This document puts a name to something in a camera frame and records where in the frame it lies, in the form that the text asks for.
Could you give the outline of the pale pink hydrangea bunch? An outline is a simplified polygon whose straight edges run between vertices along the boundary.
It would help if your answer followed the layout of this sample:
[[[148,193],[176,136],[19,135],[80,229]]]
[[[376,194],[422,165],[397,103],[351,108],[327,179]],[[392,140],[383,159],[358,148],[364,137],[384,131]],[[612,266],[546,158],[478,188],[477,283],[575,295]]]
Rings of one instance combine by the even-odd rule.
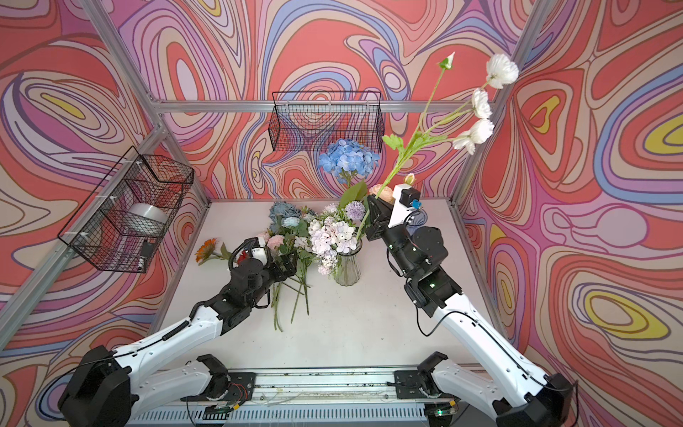
[[[308,233],[309,248],[318,262],[318,272],[325,276],[339,270],[343,256],[355,255],[361,249],[357,225],[336,203],[313,217]]]

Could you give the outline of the cream pink rose stem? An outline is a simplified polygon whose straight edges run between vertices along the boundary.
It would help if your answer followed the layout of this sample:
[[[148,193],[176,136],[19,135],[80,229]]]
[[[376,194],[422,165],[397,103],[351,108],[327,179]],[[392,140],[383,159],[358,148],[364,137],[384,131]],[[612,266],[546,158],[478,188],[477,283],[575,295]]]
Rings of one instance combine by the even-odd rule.
[[[415,183],[415,175],[414,174],[407,175],[404,178],[404,183],[405,184],[414,184]],[[393,189],[390,188],[389,186],[384,188],[384,187],[382,187],[382,185],[377,184],[377,185],[375,185],[369,189],[369,194],[373,195],[373,196],[378,196],[379,199],[382,199],[391,205],[395,204],[395,197],[393,197]]]

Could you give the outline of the lilac white flower bunch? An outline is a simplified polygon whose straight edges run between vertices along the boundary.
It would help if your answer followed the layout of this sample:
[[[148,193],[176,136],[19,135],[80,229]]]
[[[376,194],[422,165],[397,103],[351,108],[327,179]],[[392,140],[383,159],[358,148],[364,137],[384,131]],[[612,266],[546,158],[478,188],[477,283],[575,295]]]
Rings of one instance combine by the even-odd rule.
[[[279,303],[282,299],[284,288],[295,291],[295,300],[293,300],[290,323],[295,321],[296,313],[300,305],[304,308],[305,313],[309,314],[309,285],[307,276],[309,267],[311,267],[315,256],[309,248],[308,228],[279,235],[285,237],[284,244],[279,247],[279,250],[271,251],[272,254],[289,254],[293,252],[297,252],[298,254],[296,274],[283,282],[277,283],[275,287],[273,323],[277,332],[283,332],[284,329],[279,322]]]

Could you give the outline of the purple glass vase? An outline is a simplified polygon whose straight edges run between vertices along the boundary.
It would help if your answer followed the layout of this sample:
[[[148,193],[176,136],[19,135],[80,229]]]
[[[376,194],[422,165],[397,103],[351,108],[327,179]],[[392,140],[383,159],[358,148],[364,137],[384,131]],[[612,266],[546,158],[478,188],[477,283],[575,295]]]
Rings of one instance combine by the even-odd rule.
[[[412,211],[406,218],[406,226],[408,227],[422,227],[428,222],[429,216],[425,210],[420,207]]]

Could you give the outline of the white poppy flower stem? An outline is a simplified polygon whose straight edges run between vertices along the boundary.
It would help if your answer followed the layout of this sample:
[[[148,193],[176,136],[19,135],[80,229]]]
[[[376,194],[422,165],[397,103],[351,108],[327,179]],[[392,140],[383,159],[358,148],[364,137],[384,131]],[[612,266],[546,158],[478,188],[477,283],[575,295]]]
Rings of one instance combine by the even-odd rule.
[[[449,142],[456,151],[466,151],[468,154],[473,155],[476,147],[486,142],[493,135],[493,110],[489,104],[487,89],[491,87],[496,90],[502,90],[507,85],[515,83],[519,77],[519,67],[508,55],[498,53],[487,61],[486,71],[485,83],[473,90],[467,103],[448,113],[446,117],[428,128],[423,127],[423,120],[429,110],[425,108],[409,142],[404,142],[396,135],[384,135],[382,137],[385,145],[398,153],[398,159],[391,172],[389,172],[381,184],[382,187],[389,186],[391,180],[403,168],[405,163],[423,149]],[[434,133],[437,128],[446,126],[455,121],[455,119],[468,114],[474,115],[477,121],[469,130],[460,133],[457,137],[449,138],[447,135],[436,135]]]

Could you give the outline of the orange artificial daisy flower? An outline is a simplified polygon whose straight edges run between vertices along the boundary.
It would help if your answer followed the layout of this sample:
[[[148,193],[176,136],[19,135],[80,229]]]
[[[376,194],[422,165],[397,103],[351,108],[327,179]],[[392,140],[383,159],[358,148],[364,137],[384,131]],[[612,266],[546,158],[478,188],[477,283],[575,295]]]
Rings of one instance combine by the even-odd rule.
[[[197,249],[195,261],[198,265],[202,265],[212,260],[229,261],[231,256],[232,252],[229,252],[224,243],[218,238],[210,238]]]

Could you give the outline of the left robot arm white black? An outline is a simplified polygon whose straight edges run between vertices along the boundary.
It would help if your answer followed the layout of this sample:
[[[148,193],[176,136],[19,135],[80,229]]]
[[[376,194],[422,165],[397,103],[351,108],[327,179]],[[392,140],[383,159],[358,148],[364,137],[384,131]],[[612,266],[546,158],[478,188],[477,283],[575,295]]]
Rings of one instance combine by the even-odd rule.
[[[197,396],[223,400],[234,384],[217,357],[206,354],[167,370],[165,365],[231,332],[277,282],[297,271],[295,253],[274,254],[258,238],[245,240],[229,257],[229,283],[217,295],[197,302],[188,317],[140,341],[108,350],[89,350],[58,401],[71,426],[124,426],[130,419],[176,400]]]

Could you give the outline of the purple allium flower stem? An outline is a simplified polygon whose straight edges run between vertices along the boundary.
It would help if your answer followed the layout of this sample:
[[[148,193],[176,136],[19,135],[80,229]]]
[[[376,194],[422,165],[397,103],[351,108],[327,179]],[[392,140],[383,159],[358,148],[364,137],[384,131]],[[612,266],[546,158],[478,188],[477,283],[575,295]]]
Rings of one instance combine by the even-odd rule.
[[[361,222],[366,214],[365,204],[358,200],[351,201],[345,206],[344,213],[346,213],[352,222]]]

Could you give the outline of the clear glass vase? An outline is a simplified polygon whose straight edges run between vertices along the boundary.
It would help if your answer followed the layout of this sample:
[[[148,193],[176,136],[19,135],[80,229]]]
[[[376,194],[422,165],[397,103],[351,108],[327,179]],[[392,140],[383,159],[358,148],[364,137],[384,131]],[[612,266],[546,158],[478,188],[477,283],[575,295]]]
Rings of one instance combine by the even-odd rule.
[[[360,280],[360,270],[357,257],[362,249],[358,244],[357,248],[347,254],[338,255],[338,263],[334,271],[334,281],[340,286],[354,286]]]

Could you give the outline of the teal hydrangea stem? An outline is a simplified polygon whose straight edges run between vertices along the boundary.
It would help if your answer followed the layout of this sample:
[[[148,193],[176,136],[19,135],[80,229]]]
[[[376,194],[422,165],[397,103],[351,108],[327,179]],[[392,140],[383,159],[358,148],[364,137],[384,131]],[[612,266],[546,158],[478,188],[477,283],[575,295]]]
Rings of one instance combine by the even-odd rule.
[[[297,207],[288,202],[275,202],[269,211],[271,235],[304,230],[317,213],[308,206]]]

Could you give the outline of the blue hydrangea stem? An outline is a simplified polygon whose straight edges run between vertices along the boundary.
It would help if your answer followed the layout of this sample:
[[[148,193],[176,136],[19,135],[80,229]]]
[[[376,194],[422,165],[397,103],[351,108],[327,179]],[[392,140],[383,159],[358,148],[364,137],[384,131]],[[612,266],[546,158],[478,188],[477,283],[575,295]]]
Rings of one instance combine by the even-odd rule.
[[[331,174],[345,190],[370,177],[380,162],[380,154],[353,140],[340,139],[318,156],[319,168]]]

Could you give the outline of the small black device in basket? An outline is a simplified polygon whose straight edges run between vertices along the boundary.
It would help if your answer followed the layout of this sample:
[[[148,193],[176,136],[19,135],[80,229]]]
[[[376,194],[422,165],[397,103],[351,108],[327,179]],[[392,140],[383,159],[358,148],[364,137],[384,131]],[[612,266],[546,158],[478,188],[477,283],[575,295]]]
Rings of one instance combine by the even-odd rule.
[[[139,252],[137,272],[144,273],[149,268],[149,263],[155,254],[156,246],[150,243],[149,240],[144,240]]]

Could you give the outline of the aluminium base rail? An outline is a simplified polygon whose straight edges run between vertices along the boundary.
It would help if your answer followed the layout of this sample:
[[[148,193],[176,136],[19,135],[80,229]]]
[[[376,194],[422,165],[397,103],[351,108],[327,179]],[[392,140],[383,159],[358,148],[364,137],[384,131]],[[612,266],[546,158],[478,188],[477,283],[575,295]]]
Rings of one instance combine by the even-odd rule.
[[[193,398],[153,409],[136,426],[493,426],[501,386],[451,363],[434,372],[437,391],[416,369],[331,368],[238,371],[232,397]]]

